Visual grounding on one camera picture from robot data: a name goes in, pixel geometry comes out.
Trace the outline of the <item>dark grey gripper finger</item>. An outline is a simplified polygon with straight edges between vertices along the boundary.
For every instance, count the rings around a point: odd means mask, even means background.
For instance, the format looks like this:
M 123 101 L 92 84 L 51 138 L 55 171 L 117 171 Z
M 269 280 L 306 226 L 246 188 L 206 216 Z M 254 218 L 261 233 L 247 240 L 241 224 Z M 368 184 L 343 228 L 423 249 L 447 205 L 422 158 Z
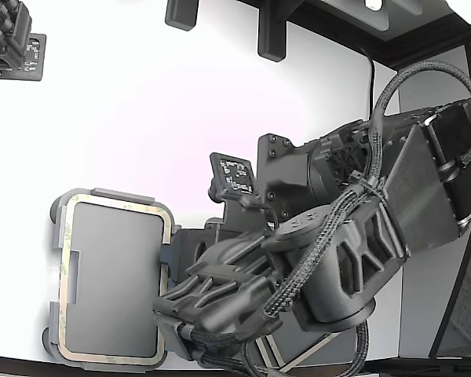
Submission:
M 177 248 L 171 244 L 163 244 L 160 248 L 159 261 L 169 268 L 170 275 L 177 275 Z

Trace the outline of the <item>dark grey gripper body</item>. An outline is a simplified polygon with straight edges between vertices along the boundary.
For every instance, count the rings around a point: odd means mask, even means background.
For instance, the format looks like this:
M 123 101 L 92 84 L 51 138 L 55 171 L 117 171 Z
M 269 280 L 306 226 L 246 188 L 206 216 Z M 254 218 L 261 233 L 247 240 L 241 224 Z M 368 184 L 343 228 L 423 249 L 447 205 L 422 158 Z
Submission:
M 187 277 L 187 269 L 195 264 L 200 256 L 216 242 L 228 238 L 219 218 L 210 218 L 202 229 L 178 229 L 173 235 L 171 245 L 177 248 L 177 275 L 170 279 L 179 284 Z

